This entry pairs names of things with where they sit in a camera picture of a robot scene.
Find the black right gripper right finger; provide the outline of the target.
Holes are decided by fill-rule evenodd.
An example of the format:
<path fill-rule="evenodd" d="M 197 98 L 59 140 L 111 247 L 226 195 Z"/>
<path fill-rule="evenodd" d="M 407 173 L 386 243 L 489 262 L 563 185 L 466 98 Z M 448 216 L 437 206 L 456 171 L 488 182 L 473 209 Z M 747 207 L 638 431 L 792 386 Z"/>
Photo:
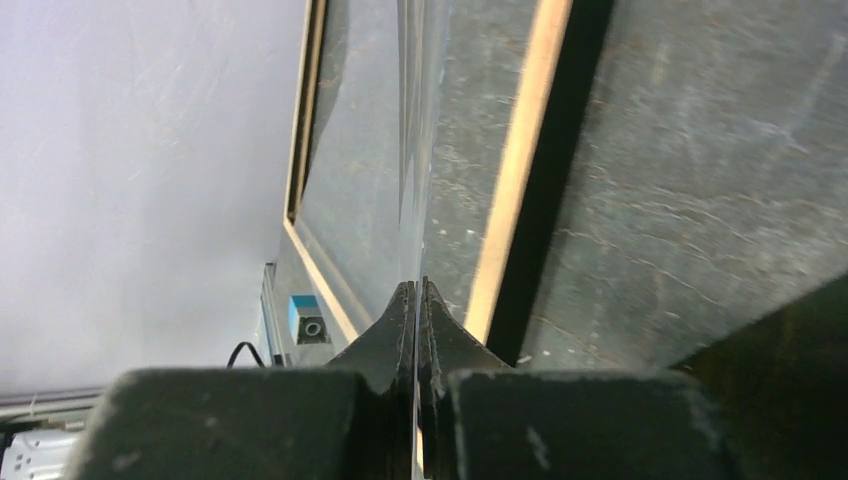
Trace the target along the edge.
<path fill-rule="evenodd" d="M 429 280 L 418 320 L 428 479 L 738 479 L 714 404 L 674 371 L 515 369 Z"/>

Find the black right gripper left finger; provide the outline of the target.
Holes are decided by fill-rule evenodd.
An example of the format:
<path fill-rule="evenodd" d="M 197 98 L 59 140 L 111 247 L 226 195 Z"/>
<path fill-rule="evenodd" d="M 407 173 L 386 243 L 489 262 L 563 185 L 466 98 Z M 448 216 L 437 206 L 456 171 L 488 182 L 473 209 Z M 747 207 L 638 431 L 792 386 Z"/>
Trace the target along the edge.
<path fill-rule="evenodd" d="M 409 479 L 416 288 L 327 364 L 144 369 L 104 393 L 70 479 Z"/>

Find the light wooden picture frame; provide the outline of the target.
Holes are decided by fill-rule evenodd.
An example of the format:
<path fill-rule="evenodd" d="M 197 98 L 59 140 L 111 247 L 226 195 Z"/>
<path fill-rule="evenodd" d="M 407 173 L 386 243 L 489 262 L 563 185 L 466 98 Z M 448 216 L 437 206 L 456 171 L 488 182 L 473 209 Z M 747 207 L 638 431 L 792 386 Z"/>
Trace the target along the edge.
<path fill-rule="evenodd" d="M 292 160 L 286 232 L 314 285 L 331 342 L 348 335 L 324 301 L 326 283 L 294 227 L 306 178 L 314 69 L 324 5 L 310 29 L 305 102 Z M 610 1 L 449 1 L 421 273 L 474 338 L 519 360 L 560 200 L 614 5 Z"/>

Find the clear acrylic sheet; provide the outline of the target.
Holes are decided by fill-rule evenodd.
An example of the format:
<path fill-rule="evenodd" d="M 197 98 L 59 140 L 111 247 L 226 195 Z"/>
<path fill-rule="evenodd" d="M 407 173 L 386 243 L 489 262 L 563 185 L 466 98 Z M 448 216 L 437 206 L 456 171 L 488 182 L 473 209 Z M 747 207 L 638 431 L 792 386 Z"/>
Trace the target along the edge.
<path fill-rule="evenodd" d="M 294 227 L 348 335 L 421 273 L 449 1 L 328 1 Z"/>

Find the landscape photo print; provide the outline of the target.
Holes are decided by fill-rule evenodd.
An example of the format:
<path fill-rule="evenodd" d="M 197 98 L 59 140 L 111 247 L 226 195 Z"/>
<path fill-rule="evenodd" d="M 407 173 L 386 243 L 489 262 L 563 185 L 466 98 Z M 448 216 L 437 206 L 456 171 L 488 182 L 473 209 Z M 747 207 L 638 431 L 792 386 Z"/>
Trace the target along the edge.
<path fill-rule="evenodd" d="M 845 275 L 674 367 L 718 404 L 745 478 L 846 478 Z"/>

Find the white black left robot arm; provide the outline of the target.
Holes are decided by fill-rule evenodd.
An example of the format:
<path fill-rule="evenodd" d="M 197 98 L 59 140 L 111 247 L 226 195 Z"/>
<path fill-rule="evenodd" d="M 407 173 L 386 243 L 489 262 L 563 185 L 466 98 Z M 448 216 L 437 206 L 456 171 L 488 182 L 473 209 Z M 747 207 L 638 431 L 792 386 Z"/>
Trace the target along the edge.
<path fill-rule="evenodd" d="M 78 432 L 30 430 L 15 433 L 1 449 L 2 480 L 63 479 Z"/>

